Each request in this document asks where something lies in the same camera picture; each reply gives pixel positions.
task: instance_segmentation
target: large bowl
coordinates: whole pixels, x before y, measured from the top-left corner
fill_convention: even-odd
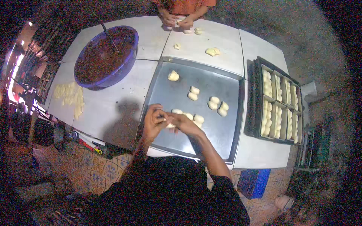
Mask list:
[[[125,56],[125,60],[118,68],[115,68],[114,71],[112,71],[108,74],[104,74],[103,78],[101,80],[95,81],[93,83],[81,82],[80,79],[78,79],[78,76],[81,76],[80,74],[82,73],[82,71],[78,67],[79,61],[85,59],[86,50],[96,47],[100,43],[100,40],[107,38],[107,36],[104,32],[95,36],[80,52],[78,59],[74,66],[74,79],[81,87],[93,89],[93,90],[103,89],[103,88],[106,88],[106,87],[109,87],[109,86],[112,86],[112,85],[118,83],[130,72],[130,70],[133,67],[133,64],[135,63],[135,60],[136,60],[137,45],[138,45],[138,33],[134,28],[129,27],[129,26],[116,26],[116,27],[107,29],[107,31],[109,33],[112,33],[118,29],[122,29],[122,30],[126,29],[127,31],[129,31],[129,35],[127,34],[127,35],[122,35],[121,37],[114,37],[114,42],[116,44],[121,43],[121,42],[130,43],[132,46],[130,53],[127,56]]]

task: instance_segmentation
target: blue container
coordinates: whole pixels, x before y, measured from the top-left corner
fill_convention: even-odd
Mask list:
[[[261,199],[269,179],[270,169],[248,169],[241,173],[237,185],[240,191],[248,199]]]
[[[112,85],[118,83],[119,81],[121,81],[132,69],[132,67],[136,61],[138,33],[133,27],[129,27],[129,26],[116,26],[116,27],[107,29],[107,31],[112,33],[113,31],[116,31],[117,29],[120,29],[120,28],[128,29],[130,35],[119,37],[118,39],[115,38],[113,41],[116,44],[121,43],[121,42],[130,43],[132,45],[130,54],[126,57],[126,59],[123,61],[123,63],[116,70],[112,71],[109,75],[104,75],[104,78],[102,80],[99,80],[92,84],[85,84],[85,83],[80,82],[77,79],[78,61],[80,59],[84,60],[85,51],[87,48],[93,48],[99,44],[100,40],[107,38],[107,36],[104,32],[95,36],[80,52],[78,59],[74,66],[74,79],[81,87],[88,88],[88,89],[102,89],[102,88],[112,86]]]

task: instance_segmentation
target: table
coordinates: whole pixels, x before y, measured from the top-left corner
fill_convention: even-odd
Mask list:
[[[61,106],[61,100],[53,99],[52,93],[57,84],[74,81],[73,71],[79,53],[93,37],[103,31],[101,25],[84,29],[65,54],[43,107],[76,129],[123,148],[135,146],[134,137],[140,122],[140,113],[161,56],[207,64],[244,76],[246,80],[247,65],[257,56],[261,56],[288,73],[280,49],[250,33],[223,24],[200,19],[195,21],[194,27],[202,28],[204,33],[186,35],[177,31],[165,31],[157,16],[134,17],[105,23],[106,28],[118,25],[132,26],[139,34],[136,62],[130,73],[119,83],[104,90],[84,89],[83,114],[78,120],[74,120],[72,107]],[[173,48],[175,43],[181,43],[181,50]],[[217,57],[205,54],[206,48],[212,47],[219,48],[222,54]],[[247,90],[245,82],[242,132],[234,164],[228,167],[286,167],[290,145],[259,140],[243,133]],[[150,148],[147,154],[153,157],[172,155],[153,148]]]

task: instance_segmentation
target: tiled floor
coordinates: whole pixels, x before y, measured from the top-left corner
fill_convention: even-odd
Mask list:
[[[111,160],[105,159],[87,148],[69,143],[67,150],[62,154],[53,147],[39,147],[51,163],[51,168],[58,189],[62,189],[62,181],[66,177],[72,182],[74,191],[93,192],[101,194],[119,181],[124,169],[130,162],[132,155],[120,155]],[[287,168],[272,169],[269,180],[261,199],[248,200],[240,192],[239,196],[244,203],[252,225],[263,225],[269,219],[274,219],[278,209],[274,206],[274,199],[286,191],[292,166],[296,158],[296,148],[292,147]],[[241,169],[231,171],[232,181],[236,188],[240,178]],[[208,175],[207,186],[213,186],[213,181]]]

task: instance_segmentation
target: brown filling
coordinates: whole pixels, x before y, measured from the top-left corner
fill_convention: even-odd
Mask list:
[[[113,40],[119,37],[126,37],[130,31],[126,28],[120,28],[116,31],[109,31]],[[130,43],[115,41],[119,52],[114,48],[111,42],[106,39],[99,40],[95,47],[89,47],[85,50],[84,60],[78,60],[77,79],[84,84],[92,84],[102,80],[116,70],[131,53],[132,45]]]

